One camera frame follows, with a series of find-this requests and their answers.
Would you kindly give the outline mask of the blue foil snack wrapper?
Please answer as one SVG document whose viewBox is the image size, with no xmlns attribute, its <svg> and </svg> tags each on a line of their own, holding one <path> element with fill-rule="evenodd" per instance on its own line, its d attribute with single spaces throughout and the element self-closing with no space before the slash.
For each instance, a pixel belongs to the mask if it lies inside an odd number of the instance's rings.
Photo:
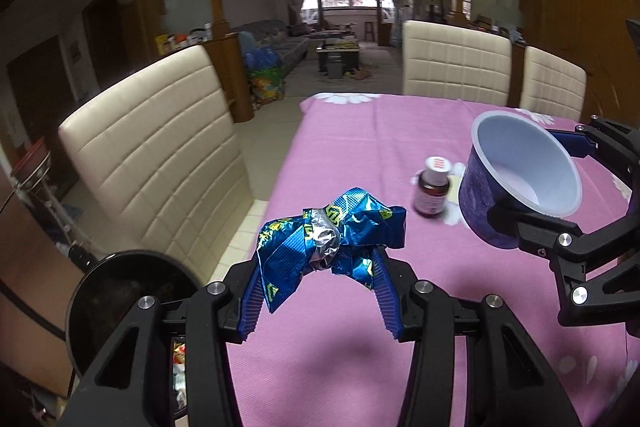
<svg viewBox="0 0 640 427">
<path fill-rule="evenodd" d="M 353 187 L 320 208 L 265 223 L 257 236 L 260 283 L 268 310 L 288 300 L 303 277 L 329 270 L 374 288 L 374 253 L 405 247 L 407 210 Z"/>
</svg>

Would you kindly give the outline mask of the wooden door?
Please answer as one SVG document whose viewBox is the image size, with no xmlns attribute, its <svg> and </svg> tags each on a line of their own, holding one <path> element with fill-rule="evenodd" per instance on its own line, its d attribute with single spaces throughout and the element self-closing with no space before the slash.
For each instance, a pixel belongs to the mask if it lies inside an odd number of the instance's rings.
<svg viewBox="0 0 640 427">
<path fill-rule="evenodd" d="M 564 58 L 587 74 L 582 116 L 639 124 L 639 57 L 626 21 L 639 0 L 535 0 L 532 46 Z"/>
</svg>

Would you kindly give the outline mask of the cream chair far middle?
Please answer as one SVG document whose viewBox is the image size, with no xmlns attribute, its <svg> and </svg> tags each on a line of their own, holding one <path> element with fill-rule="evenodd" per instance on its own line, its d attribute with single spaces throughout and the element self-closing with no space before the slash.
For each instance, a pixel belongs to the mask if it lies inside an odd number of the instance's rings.
<svg viewBox="0 0 640 427">
<path fill-rule="evenodd" d="M 408 20 L 402 26 L 402 93 L 505 106 L 512 44 L 473 29 Z"/>
</svg>

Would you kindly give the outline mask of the red basin on stand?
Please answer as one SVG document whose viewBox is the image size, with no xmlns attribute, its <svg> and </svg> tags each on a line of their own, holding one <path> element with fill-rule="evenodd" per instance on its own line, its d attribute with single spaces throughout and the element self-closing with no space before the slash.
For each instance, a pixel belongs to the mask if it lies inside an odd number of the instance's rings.
<svg viewBox="0 0 640 427">
<path fill-rule="evenodd" d="M 16 186 L 27 192 L 37 186 L 51 167 L 51 152 L 44 138 L 40 138 L 18 161 L 11 171 Z"/>
</svg>

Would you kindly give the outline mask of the cream chair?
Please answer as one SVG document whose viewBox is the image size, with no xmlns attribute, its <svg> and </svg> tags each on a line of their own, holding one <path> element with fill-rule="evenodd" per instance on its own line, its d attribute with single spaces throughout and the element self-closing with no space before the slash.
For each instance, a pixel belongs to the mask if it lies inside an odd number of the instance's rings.
<svg viewBox="0 0 640 427">
<path fill-rule="evenodd" d="M 210 280 L 254 196 L 224 90 L 202 46 L 115 83 L 68 116 L 58 136 L 116 227 Z"/>
<path fill-rule="evenodd" d="M 408 20 L 402 26 L 402 93 L 505 106 L 512 44 L 473 29 Z"/>
<path fill-rule="evenodd" d="M 518 111 L 543 126 L 553 124 L 555 117 L 578 121 L 586 87 L 587 74 L 581 67 L 528 46 Z"/>
</svg>

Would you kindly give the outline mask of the black round trash bin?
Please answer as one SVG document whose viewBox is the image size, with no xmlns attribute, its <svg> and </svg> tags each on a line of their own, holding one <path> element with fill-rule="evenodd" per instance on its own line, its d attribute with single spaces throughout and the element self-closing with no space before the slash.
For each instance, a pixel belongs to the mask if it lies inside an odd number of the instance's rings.
<svg viewBox="0 0 640 427">
<path fill-rule="evenodd" d="M 153 251 L 123 251 L 85 264 L 65 320 L 67 352 L 79 377 L 140 298 L 168 303 L 192 296 L 200 286 L 178 261 Z"/>
</svg>

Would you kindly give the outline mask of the colourful bag on floor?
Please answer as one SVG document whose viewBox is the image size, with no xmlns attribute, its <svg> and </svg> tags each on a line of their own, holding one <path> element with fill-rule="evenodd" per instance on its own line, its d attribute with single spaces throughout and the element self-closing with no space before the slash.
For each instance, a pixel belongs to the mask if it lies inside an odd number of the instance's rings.
<svg viewBox="0 0 640 427">
<path fill-rule="evenodd" d="M 244 65 L 255 108 L 284 98 L 282 61 L 271 46 L 262 46 L 245 53 Z"/>
</svg>

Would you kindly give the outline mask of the pink floral tablecloth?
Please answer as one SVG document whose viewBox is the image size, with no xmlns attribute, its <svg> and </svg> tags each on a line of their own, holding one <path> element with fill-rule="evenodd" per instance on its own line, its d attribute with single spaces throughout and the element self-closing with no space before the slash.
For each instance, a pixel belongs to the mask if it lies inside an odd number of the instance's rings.
<svg viewBox="0 0 640 427">
<path fill-rule="evenodd" d="M 387 205 L 410 207 L 426 158 L 462 174 L 480 103 L 405 95 L 347 100 L 319 94 L 302 121 L 269 199 L 266 219 L 299 215 L 360 187 Z M 397 257 L 454 297 L 501 296 L 558 373 L 584 425 L 611 405 L 639 364 L 623 325 L 566 329 L 546 260 L 482 242 L 450 210 L 440 219 L 409 211 Z M 256 331 L 229 350 L 247 426 L 393 426 L 411 363 L 410 343 L 385 328 L 372 291 L 328 271 L 306 275 Z"/>
</svg>

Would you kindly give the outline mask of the brown medicine bottle white cap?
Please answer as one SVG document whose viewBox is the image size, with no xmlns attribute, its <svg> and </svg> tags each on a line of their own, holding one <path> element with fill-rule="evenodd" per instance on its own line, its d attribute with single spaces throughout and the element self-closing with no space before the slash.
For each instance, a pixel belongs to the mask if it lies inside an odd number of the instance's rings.
<svg viewBox="0 0 640 427">
<path fill-rule="evenodd" d="M 445 209 L 450 181 L 450 161 L 442 156 L 425 159 L 424 169 L 416 178 L 413 208 L 421 216 L 436 217 Z"/>
</svg>

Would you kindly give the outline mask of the purple plastic cup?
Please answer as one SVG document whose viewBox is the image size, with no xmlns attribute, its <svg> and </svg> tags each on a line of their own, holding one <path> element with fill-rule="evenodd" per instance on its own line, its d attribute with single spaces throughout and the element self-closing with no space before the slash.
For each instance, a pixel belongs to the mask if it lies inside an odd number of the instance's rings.
<svg viewBox="0 0 640 427">
<path fill-rule="evenodd" d="M 477 116 L 458 202 L 469 228 L 483 241 L 513 249 L 518 240 L 489 223 L 495 205 L 566 218 L 582 203 L 582 180 L 565 147 L 529 119 L 502 110 Z"/>
</svg>

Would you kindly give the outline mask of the grey sofa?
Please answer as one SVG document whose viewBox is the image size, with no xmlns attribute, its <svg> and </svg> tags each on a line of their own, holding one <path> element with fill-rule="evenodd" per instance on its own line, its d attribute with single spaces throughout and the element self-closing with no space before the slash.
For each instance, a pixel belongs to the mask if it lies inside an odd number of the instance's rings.
<svg viewBox="0 0 640 427">
<path fill-rule="evenodd" d="M 282 74 L 285 76 L 307 56 L 309 39 L 290 36 L 288 25 L 282 20 L 258 20 L 232 28 L 231 31 L 239 37 L 242 54 L 270 46 L 280 58 Z"/>
</svg>

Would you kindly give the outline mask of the cream chair far right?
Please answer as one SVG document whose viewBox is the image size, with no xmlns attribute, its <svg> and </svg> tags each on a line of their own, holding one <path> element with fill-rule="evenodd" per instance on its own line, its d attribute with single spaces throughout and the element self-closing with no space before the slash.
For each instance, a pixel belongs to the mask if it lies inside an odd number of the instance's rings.
<svg viewBox="0 0 640 427">
<path fill-rule="evenodd" d="M 518 111 L 543 126 L 553 124 L 555 117 L 578 121 L 586 87 L 587 74 L 581 67 L 528 46 Z"/>
</svg>

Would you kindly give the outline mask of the cream chair at left side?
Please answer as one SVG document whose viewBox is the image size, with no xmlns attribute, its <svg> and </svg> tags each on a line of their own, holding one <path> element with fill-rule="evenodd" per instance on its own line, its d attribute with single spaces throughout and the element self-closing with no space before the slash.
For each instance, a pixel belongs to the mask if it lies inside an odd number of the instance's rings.
<svg viewBox="0 0 640 427">
<path fill-rule="evenodd" d="M 68 116 L 58 136 L 116 227 L 210 280 L 254 196 L 224 90 L 202 46 L 115 83 Z"/>
</svg>

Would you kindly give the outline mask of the coffee table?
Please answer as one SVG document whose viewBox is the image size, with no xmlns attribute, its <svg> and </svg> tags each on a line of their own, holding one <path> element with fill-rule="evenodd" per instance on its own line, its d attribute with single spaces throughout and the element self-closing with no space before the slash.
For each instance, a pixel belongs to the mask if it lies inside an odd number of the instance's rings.
<svg viewBox="0 0 640 427">
<path fill-rule="evenodd" d="M 355 38 L 327 38 L 316 51 L 319 72 L 330 79 L 342 78 L 360 69 L 360 46 Z"/>
</svg>

